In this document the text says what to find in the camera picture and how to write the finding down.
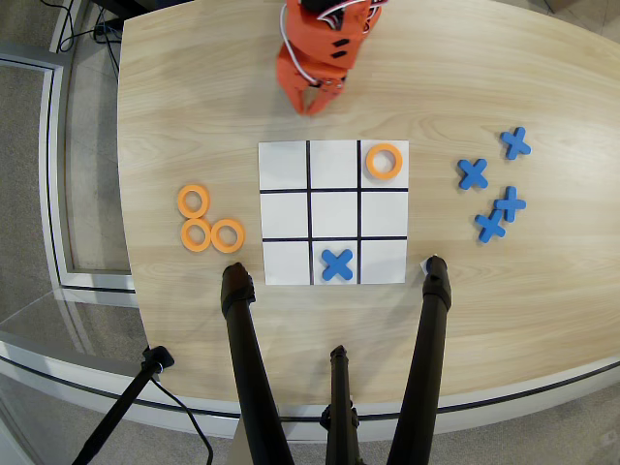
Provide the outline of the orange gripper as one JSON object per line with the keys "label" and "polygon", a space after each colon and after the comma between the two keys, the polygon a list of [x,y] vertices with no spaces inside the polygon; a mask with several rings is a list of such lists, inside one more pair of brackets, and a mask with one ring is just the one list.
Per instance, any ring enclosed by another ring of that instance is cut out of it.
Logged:
{"label": "orange gripper", "polygon": [[310,114],[323,111],[344,90],[348,71],[321,62],[296,47],[282,45],[276,59],[276,74],[294,110],[307,113],[305,92],[311,86]]}

